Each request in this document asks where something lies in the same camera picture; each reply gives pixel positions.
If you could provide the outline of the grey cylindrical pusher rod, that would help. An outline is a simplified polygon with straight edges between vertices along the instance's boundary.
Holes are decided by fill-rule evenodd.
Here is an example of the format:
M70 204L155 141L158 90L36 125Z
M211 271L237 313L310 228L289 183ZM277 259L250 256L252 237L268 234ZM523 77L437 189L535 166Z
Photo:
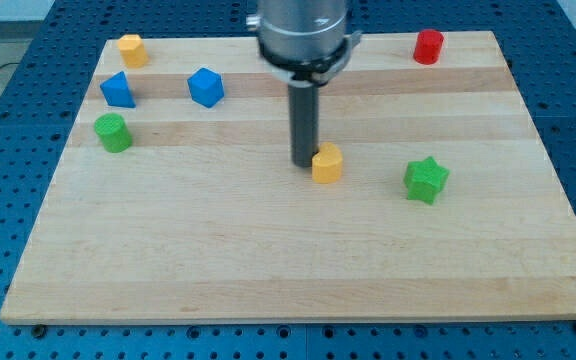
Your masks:
M318 151L319 90L288 86L291 159L302 168L312 166Z

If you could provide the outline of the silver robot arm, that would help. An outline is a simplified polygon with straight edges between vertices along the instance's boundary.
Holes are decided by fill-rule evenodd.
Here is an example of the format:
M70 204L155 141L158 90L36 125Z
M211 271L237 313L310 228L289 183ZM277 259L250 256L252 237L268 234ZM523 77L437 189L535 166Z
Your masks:
M246 18L260 57L287 84L291 159L312 166L319 146L319 89L341 73L362 33L347 30L346 0L259 0Z

